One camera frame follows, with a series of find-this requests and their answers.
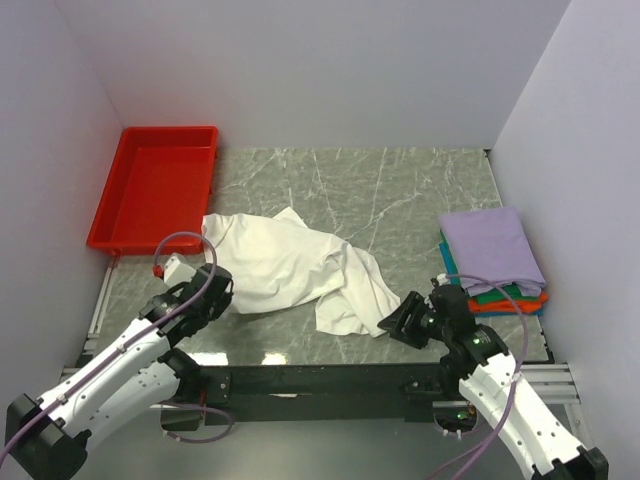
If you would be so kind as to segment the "white t-shirt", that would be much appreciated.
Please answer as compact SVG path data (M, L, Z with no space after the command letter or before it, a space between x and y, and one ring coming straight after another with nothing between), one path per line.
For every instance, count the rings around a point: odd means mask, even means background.
M379 323L400 304L375 257L309 228L290 207L272 218L210 214L202 233L234 278L231 310L263 314L314 301L316 330L382 336Z

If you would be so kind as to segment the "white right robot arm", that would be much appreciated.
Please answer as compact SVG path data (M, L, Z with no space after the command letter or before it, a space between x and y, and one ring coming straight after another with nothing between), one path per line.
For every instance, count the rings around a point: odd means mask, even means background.
M523 361L501 337L476 321L461 286L435 283L423 297L410 293L379 328L404 344L424 348L431 340L448 352L439 363L439 394L463 398L491 426L478 445L459 455L463 478L488 447L501 440L526 479L605 479L609 462L567 430L526 380Z

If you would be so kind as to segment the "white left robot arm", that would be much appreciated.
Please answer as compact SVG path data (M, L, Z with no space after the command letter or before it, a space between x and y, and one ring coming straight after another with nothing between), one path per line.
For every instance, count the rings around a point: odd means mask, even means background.
M211 264L188 276L166 272L120 336L58 386L8 407L3 458L32 479L70 479L107 437L155 404L197 409L206 381L178 343L216 320L233 296L231 274Z

